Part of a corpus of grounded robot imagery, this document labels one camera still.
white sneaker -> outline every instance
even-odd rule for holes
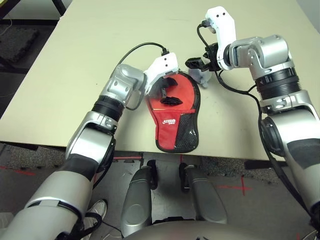
[[[105,218],[108,209],[108,202],[105,199],[100,199],[87,211],[87,213],[96,213],[99,214],[102,220]],[[85,217],[83,220],[84,229],[88,229],[94,226],[97,222],[95,218]],[[89,240],[91,237],[91,233],[87,236],[83,237],[81,240]]]

printed logo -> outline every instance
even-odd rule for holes
[[[167,119],[167,120],[163,120],[162,124],[176,124],[176,120],[175,119]]]

black mesh pocket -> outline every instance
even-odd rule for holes
[[[183,114],[180,116],[178,132],[175,139],[175,151],[190,152],[199,143],[197,114]]]

wire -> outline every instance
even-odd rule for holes
[[[9,97],[9,96],[15,95],[15,93],[16,93],[16,92],[10,93],[10,94],[8,94],[8,95],[0,96],[0,98],[6,98],[6,97]]]
[[[156,43],[156,42],[144,42],[144,43],[141,43],[141,44],[135,46],[134,48],[130,49],[130,50],[120,59],[120,61],[117,63],[117,65],[115,66],[114,70],[112,71],[112,73],[111,73],[111,75],[110,75],[110,78],[111,78],[112,74],[114,73],[116,67],[117,67],[119,64],[122,64],[122,62],[123,62],[133,51],[135,51],[135,50],[137,50],[138,48],[141,48],[141,47],[143,47],[143,46],[147,46],[147,45],[154,45],[154,46],[157,46],[157,47],[161,48],[161,49],[162,49],[162,55],[165,55],[165,54],[169,53],[168,50],[167,50],[163,45],[161,45],[161,44],[159,44],[159,43]],[[134,110],[136,110],[136,109],[140,106],[140,104],[141,104],[141,102],[142,102],[142,100],[144,99],[144,96],[145,96],[145,86],[146,86],[146,84],[147,84],[147,79],[144,79],[144,80],[143,80],[143,83],[142,83],[142,85],[141,85],[141,87],[140,87],[140,89],[139,89],[139,90],[140,90],[140,97],[139,97],[139,100],[138,100],[137,105],[136,105],[135,107],[133,107],[133,108],[126,106],[126,107],[125,107],[126,109],[128,109],[128,110],[130,110],[130,111],[134,111]]]
[[[0,34],[0,37],[1,37],[3,34],[5,34],[6,31],[7,31],[9,28],[11,28],[11,26],[12,26],[12,19],[11,19],[11,17],[10,17],[9,14],[8,14],[8,17],[9,17],[9,19],[10,19],[10,25],[7,26],[6,29]]]
[[[303,238],[301,238],[301,240],[306,240],[306,239],[307,239],[307,237],[309,237],[310,235],[314,234],[316,231],[317,231],[317,230],[314,230],[314,231],[312,231],[312,232],[308,233],[308,234],[307,234],[307,235],[305,235]]]
[[[101,180],[105,177],[105,175],[107,174],[111,164],[112,164],[112,161],[113,161],[113,157],[110,158],[109,160],[109,163],[107,166],[105,166],[105,169],[103,171],[103,173],[101,174],[101,176],[98,178],[98,180],[93,184],[93,188],[92,189],[95,189],[96,186],[98,186],[98,184],[101,182]]]
[[[209,45],[206,42],[206,40],[202,37],[201,33],[200,33],[200,28],[204,27],[202,24],[198,25],[198,27],[196,28],[196,32],[199,36],[199,38],[201,39],[201,41],[204,43],[204,45],[207,47],[207,50],[210,51]],[[217,72],[215,71],[215,76],[218,80],[218,82],[227,90],[234,92],[234,93],[238,93],[238,94],[242,94],[242,95],[247,95],[250,96],[251,98],[253,98],[256,102],[256,105],[258,107],[258,130],[259,130],[259,135],[260,135],[260,139],[264,148],[264,151],[267,155],[267,157],[269,158],[269,161],[276,173],[276,175],[278,176],[278,178],[282,181],[283,185],[287,188],[287,190],[290,192],[290,194],[294,197],[294,199],[301,205],[301,207],[308,213],[308,215],[311,217],[311,221],[313,223],[313,226],[315,229],[319,229],[319,220],[313,216],[307,209],[305,202],[303,201],[301,195],[299,194],[299,192],[296,190],[296,188],[292,185],[292,183],[290,182],[290,180],[288,179],[288,176],[286,175],[286,173],[284,172],[284,170],[280,167],[280,165],[278,164],[277,160],[272,156],[272,154],[270,153],[270,151],[267,148],[267,144],[265,142],[264,136],[263,136],[263,131],[262,131],[262,126],[261,126],[261,121],[262,121],[262,111],[260,108],[260,103],[259,100],[252,94],[250,94],[249,92],[254,88],[254,86],[252,86],[251,88],[249,88],[248,91],[243,91],[243,90],[238,90],[235,89],[229,85],[227,85],[222,77],[223,70],[221,70],[219,72],[219,74],[217,74]]]
[[[121,230],[120,230],[119,228],[117,228],[117,227],[115,227],[115,226],[112,226],[112,225],[110,225],[109,223],[106,223],[105,221],[102,221],[102,223],[105,224],[105,225],[107,225],[107,226],[109,226],[109,227],[111,227],[111,228],[113,228],[113,229],[115,229],[115,230],[118,230],[118,231],[121,233]]]
[[[135,47],[132,48],[131,50],[129,50],[129,51],[120,59],[120,61],[117,63],[117,66],[118,66],[119,64],[122,64],[122,62],[123,62],[133,51],[135,51],[135,50],[137,50],[138,48],[141,48],[141,47],[143,47],[143,46],[146,46],[146,45],[154,45],[154,46],[157,46],[157,47],[159,47],[159,48],[162,48],[162,51],[163,51],[164,53],[167,52],[167,49],[166,49],[164,46],[162,46],[161,44],[159,44],[159,43],[156,43],[156,42],[144,42],[144,43],[141,43],[141,44],[135,46]]]
[[[204,37],[201,35],[201,33],[200,33],[200,28],[204,28],[204,26],[202,26],[201,24],[199,24],[199,25],[196,27],[196,33],[198,34],[199,38],[201,39],[201,41],[203,42],[203,44],[208,48],[208,51],[209,51],[209,45],[208,45],[208,43],[206,42],[206,40],[204,39]]]
[[[114,239],[122,239],[122,236],[113,236],[110,233],[108,233],[102,240],[106,240],[109,236]]]
[[[255,85],[253,85],[252,87],[250,87],[249,89],[248,89],[248,93],[250,93],[251,92],[251,90],[253,90],[255,87],[256,87],[257,85],[255,84]]]

beige table surface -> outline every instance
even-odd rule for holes
[[[235,19],[237,39],[279,34],[287,40],[301,86],[319,113],[320,35],[295,0],[74,0],[1,118],[0,141],[66,146],[129,49],[160,43],[176,53],[186,70],[188,58],[204,53],[196,27],[207,9],[218,5]],[[209,43],[217,41],[207,29],[202,32]],[[159,55],[160,49],[148,46],[125,62],[145,70]],[[248,69],[223,77],[243,90],[254,83]],[[190,154],[266,159],[257,117],[252,99],[228,92],[212,79],[201,90],[199,146]],[[160,152],[145,103],[134,112],[124,111],[116,140],[117,150]]]

